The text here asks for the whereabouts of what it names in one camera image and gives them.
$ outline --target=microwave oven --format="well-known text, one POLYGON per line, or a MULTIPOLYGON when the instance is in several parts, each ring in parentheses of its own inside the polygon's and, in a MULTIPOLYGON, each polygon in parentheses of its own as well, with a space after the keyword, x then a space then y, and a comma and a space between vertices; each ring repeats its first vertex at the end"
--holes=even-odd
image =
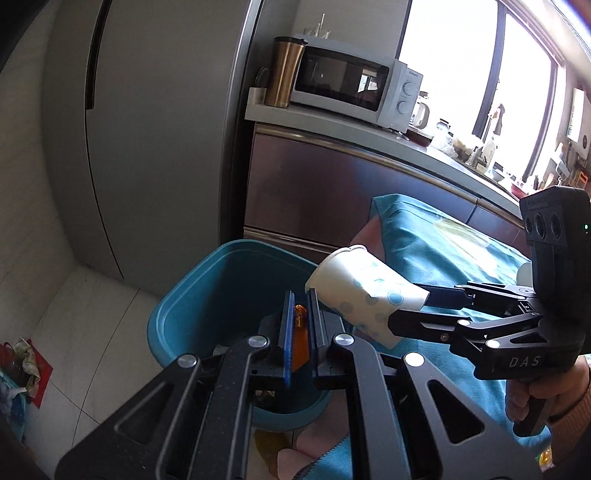
POLYGON ((306 40, 291 101, 406 133, 423 75, 395 58, 336 40, 306 40))

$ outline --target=electric kettle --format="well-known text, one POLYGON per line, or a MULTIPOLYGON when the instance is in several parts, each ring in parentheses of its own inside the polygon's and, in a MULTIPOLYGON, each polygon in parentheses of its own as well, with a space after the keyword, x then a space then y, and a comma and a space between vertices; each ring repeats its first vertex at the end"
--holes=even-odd
POLYGON ((414 107, 413 116, 410 120, 410 126, 418 129, 423 129, 427 126, 429 121, 429 106, 423 102, 429 98, 429 94, 427 92, 420 92, 418 94, 417 104, 414 107))

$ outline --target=teal cloth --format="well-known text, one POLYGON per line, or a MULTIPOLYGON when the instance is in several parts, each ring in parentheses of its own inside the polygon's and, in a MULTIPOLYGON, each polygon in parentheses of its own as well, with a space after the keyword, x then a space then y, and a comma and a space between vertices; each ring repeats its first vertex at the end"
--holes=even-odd
MULTIPOLYGON (((517 269, 529 261, 514 248, 406 195, 374 198, 372 216, 376 214, 382 223, 386 263, 413 283, 442 287, 453 287, 467 281, 514 285, 517 269)), ((423 310, 436 309, 425 307, 423 310)), ((462 313, 475 321, 493 318, 471 310, 462 313)), ((505 415, 505 381, 477 380, 473 376, 473 365, 465 358, 452 355, 446 345, 403 339, 395 348, 387 350, 373 343, 376 350, 390 355, 421 353, 513 435, 512 423, 505 415)), ((536 437, 515 438, 534 456, 550 444, 548 428, 536 437)), ((322 456, 302 478, 351 479, 349 439, 322 456)))

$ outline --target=kitchen counter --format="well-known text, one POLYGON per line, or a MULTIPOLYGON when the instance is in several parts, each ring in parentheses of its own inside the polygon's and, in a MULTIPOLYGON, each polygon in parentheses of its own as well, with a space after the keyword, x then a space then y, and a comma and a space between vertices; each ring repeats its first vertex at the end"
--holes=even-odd
POLYGON ((391 131, 343 115, 302 105, 275 108, 262 103, 262 89, 251 89, 245 118, 310 132, 357 145, 402 161, 473 194, 521 219, 519 202, 497 186, 432 147, 421 147, 391 131))

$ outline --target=silver refrigerator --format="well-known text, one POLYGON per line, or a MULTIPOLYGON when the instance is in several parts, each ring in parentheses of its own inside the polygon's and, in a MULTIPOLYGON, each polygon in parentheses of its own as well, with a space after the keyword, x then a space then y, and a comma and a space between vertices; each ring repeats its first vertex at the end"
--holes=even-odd
POLYGON ((63 0, 43 79, 51 188, 78 260, 166 293, 243 227, 248 88, 299 0, 63 0))

